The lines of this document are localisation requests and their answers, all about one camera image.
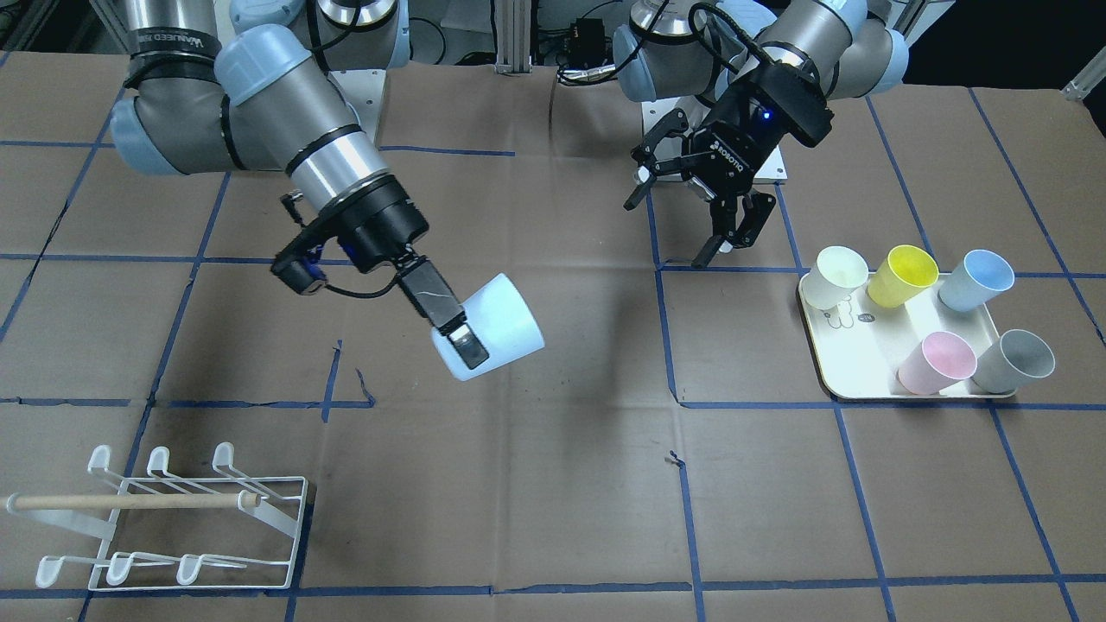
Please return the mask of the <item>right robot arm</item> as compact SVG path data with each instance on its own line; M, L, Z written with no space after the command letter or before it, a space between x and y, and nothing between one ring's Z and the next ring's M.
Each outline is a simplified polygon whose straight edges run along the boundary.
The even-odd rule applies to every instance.
M415 310L466 367L489 357L453 290L414 243L429 228L340 87L319 66L321 46L291 28L299 1L222 46L210 1L127 1L136 91L113 106L121 158L147 175L282 172L299 225L271 272L296 292L328 289L321 248L335 240L362 273L383 263Z

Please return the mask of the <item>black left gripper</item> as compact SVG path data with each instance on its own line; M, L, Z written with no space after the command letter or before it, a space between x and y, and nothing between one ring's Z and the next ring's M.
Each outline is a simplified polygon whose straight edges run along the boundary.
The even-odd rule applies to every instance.
M632 159L639 166L633 173L635 188L624 209L635 209L659 177L681 170L684 144L700 147L707 139L721 137L734 146L744 160L752 160L752 173L743 173L740 164L718 162L714 155L708 162L703 152L684 158L684 180L699 182L709 198L712 235L691 261L692 268L705 269L723 243L735 249L754 245L778 205L778 198L771 194L750 190L752 177L766 154L786 135L805 147L817 146L830 134L832 118L812 74L782 62L761 64L730 84L687 139L689 122L684 108L667 111L657 120L644 134L640 145L632 149ZM677 141L672 157L659 156L664 139Z

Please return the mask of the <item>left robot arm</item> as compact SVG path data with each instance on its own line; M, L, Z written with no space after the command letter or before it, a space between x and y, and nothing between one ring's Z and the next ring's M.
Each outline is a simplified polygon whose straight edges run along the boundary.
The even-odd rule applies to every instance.
M700 121L672 108L632 158L632 210L661 177L678 175L709 205L712 232L692 260L755 243L775 200L753 187L785 136L817 146L833 99L860 99L902 81L909 46L869 1L791 1L773 13L754 1L637 1L613 33L624 94L635 102L703 99Z

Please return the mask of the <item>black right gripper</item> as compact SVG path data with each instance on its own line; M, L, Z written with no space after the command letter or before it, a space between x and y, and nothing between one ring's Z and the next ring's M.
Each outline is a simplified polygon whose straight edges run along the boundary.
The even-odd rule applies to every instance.
M397 276L392 280L399 281L415 310L446 339L463 364L478 363L478 336L467 324L463 305L442 273L413 248L429 225L394 176L368 182L344 200L321 209L307 225L302 224L288 194L282 201L301 231L271 265L271 272L281 282L298 296L316 294L321 289L348 296L348 290L328 284L319 268L321 247L335 238L362 273L380 263L394 265Z

